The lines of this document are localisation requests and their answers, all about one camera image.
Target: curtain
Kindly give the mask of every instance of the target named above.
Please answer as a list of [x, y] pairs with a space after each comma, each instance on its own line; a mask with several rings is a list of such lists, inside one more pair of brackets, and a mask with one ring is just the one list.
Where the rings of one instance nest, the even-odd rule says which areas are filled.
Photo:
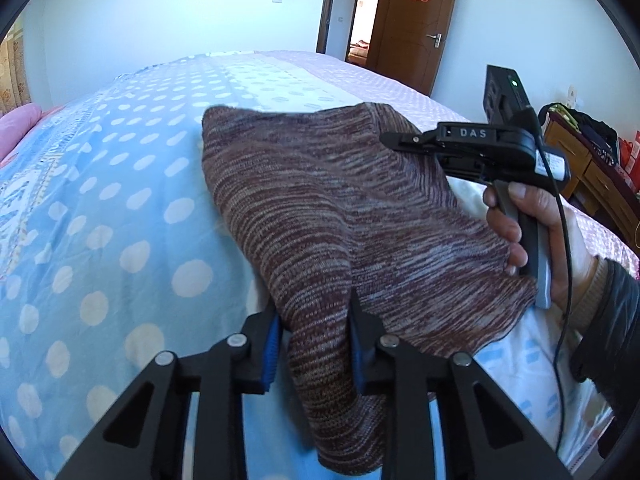
[[0, 115], [30, 102], [24, 71], [24, 37], [18, 20], [0, 43]]

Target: human hand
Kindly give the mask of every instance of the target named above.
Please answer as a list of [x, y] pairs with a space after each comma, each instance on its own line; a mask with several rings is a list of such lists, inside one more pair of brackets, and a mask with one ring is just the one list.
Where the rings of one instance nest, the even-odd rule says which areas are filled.
[[[568, 274], [566, 268], [566, 251], [558, 204], [551, 193], [538, 187], [526, 186], [517, 182], [509, 184], [509, 196], [515, 206], [522, 212], [533, 216], [549, 229], [549, 246], [551, 258], [551, 300], [563, 311], [566, 310], [568, 291]], [[527, 252], [520, 245], [522, 230], [518, 223], [504, 215], [497, 207], [498, 199], [495, 189], [488, 186], [482, 196], [484, 203], [489, 206], [486, 221], [494, 232], [510, 243], [510, 254], [507, 260], [506, 272], [515, 275], [519, 267], [523, 267], [528, 260]], [[575, 213], [565, 207], [564, 216], [571, 247], [571, 261], [573, 266], [574, 295], [572, 303], [577, 303], [589, 288], [598, 262], [591, 256], [584, 244], [584, 238], [578, 227]]]

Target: wooden desk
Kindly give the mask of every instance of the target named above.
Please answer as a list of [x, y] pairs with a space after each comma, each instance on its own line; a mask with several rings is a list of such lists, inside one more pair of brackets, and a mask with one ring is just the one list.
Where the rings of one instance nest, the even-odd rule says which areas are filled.
[[622, 177], [601, 160], [587, 139], [560, 121], [548, 124], [545, 143], [561, 149], [569, 161], [572, 178], [562, 196], [580, 202], [591, 217], [604, 211], [616, 234], [640, 256], [640, 202]]

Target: striped knit fabric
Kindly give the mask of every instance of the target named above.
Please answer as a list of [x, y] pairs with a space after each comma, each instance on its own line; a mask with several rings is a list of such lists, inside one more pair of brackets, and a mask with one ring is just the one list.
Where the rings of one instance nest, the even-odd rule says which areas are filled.
[[389, 332], [449, 356], [504, 336], [534, 282], [502, 272], [507, 244], [458, 208], [433, 158], [379, 142], [384, 131], [418, 133], [391, 106], [215, 107], [203, 128], [213, 200], [292, 332], [290, 372], [321, 463], [343, 474], [379, 467], [384, 400], [357, 396], [351, 381], [351, 287]]

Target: blue polka dot bedsheet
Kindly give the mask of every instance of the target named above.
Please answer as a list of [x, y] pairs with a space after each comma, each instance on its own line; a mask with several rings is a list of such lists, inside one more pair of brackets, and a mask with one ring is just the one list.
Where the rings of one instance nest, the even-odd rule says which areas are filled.
[[[461, 119], [400, 83], [325, 56], [208, 54], [120, 76], [20, 143], [0, 169], [0, 424], [38, 478], [55, 478], [157, 352], [206, 351], [264, 305], [259, 277], [207, 192], [204, 110], [313, 112], [364, 99], [392, 104], [423, 129]], [[450, 182], [463, 206], [483, 216], [481, 189]], [[554, 443], [558, 325], [550, 316], [529, 310], [476, 358]], [[562, 458], [573, 467], [610, 410], [593, 385], [571, 380], [568, 351]], [[249, 478], [341, 478], [319, 466], [299, 430], [280, 368], [269, 394], [244, 400]], [[193, 416], [185, 480], [192, 434]]]

